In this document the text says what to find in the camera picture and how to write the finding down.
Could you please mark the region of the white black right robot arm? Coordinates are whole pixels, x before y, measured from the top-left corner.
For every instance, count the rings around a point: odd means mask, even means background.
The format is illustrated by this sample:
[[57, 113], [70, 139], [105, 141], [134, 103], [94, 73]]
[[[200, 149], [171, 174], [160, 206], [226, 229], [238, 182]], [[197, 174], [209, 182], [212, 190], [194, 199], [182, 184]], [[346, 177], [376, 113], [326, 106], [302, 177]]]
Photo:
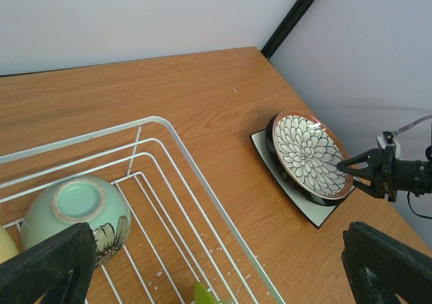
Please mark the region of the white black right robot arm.
[[417, 197], [431, 192], [431, 147], [425, 149], [425, 161], [410, 161], [398, 157], [396, 141], [388, 144], [379, 138], [377, 144], [375, 149], [339, 162], [337, 169], [357, 177], [354, 186], [376, 199], [395, 202], [398, 191]]

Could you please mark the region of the yellow ceramic mug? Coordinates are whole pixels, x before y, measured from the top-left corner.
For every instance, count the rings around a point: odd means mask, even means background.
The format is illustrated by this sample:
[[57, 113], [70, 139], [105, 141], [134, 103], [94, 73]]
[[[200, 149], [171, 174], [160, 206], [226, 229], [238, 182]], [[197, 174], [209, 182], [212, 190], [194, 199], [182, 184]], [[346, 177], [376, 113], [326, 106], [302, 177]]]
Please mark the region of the yellow ceramic mug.
[[0, 230], [0, 263], [15, 257], [20, 252], [14, 243], [14, 240], [9, 235], [4, 227]]

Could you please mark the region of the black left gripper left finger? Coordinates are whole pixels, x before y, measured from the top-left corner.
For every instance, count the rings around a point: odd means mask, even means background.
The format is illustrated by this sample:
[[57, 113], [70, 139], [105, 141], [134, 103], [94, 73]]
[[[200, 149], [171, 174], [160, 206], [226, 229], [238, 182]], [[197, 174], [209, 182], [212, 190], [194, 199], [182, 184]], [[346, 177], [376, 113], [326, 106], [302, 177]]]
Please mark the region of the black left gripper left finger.
[[96, 267], [87, 223], [74, 224], [1, 264], [2, 303], [83, 303]]

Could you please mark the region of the lime green plate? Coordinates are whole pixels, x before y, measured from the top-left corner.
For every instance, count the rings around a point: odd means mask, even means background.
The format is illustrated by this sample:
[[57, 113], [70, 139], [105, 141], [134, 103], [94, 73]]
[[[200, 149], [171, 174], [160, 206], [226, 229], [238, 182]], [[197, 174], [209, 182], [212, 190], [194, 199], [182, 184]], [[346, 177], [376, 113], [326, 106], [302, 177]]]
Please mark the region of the lime green plate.
[[197, 282], [194, 288], [194, 303], [195, 304], [220, 304], [229, 303], [232, 304], [233, 301], [230, 300], [217, 300], [201, 282]]

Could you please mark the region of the pale green ceramic bowl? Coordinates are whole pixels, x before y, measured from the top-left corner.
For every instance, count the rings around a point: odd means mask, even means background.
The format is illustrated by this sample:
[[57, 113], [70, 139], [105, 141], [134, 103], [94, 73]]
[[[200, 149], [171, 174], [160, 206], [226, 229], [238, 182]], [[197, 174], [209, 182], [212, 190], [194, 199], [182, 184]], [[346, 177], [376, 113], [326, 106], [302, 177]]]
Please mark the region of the pale green ceramic bowl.
[[27, 250], [77, 223], [89, 224], [99, 267], [125, 244], [132, 219], [117, 188], [95, 176], [79, 176], [46, 188], [33, 201], [20, 228], [22, 247]]

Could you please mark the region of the white wire dish rack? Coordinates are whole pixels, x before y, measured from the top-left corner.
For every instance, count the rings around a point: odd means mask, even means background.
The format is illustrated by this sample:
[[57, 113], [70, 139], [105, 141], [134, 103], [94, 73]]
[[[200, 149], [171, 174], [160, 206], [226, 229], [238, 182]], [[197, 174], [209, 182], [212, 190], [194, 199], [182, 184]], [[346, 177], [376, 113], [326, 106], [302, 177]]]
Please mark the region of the white wire dish rack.
[[151, 116], [23, 151], [1, 152], [1, 222], [19, 240], [45, 188], [81, 175], [113, 185], [130, 235], [94, 271], [87, 303], [193, 303], [201, 282], [221, 303], [282, 303], [178, 133]]

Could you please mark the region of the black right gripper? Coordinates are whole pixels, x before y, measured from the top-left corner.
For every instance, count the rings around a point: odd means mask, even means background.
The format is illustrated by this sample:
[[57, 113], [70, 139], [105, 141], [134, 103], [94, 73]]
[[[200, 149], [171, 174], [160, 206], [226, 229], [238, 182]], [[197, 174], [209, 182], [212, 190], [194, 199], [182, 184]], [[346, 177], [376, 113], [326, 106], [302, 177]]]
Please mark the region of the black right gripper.
[[376, 199], [384, 199], [385, 193], [389, 202], [396, 202], [397, 190], [394, 188], [394, 166], [396, 164], [395, 147], [386, 146], [384, 149], [370, 149], [360, 155], [343, 160], [336, 168], [346, 174], [358, 178], [372, 178], [375, 169], [381, 169], [383, 188], [376, 186], [374, 182], [365, 184], [358, 179], [353, 180], [353, 185], [364, 193]]

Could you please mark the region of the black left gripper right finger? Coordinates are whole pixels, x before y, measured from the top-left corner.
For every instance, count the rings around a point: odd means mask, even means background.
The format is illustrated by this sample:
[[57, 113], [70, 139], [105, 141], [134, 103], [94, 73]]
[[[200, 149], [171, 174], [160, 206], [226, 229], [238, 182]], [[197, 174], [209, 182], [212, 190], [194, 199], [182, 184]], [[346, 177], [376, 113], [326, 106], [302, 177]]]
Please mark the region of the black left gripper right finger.
[[431, 258], [364, 222], [343, 232], [342, 263], [357, 303], [430, 303]]

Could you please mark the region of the brown rimmed patterned plate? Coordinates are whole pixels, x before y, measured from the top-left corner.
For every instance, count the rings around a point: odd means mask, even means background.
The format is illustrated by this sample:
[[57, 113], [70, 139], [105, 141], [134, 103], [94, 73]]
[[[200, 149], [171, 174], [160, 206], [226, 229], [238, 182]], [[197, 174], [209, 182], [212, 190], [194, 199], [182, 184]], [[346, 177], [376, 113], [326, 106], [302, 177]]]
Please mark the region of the brown rimmed patterned plate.
[[353, 177], [337, 168], [348, 153], [335, 134], [310, 114], [276, 115], [271, 137], [276, 156], [298, 186], [324, 200], [339, 201], [353, 187]]

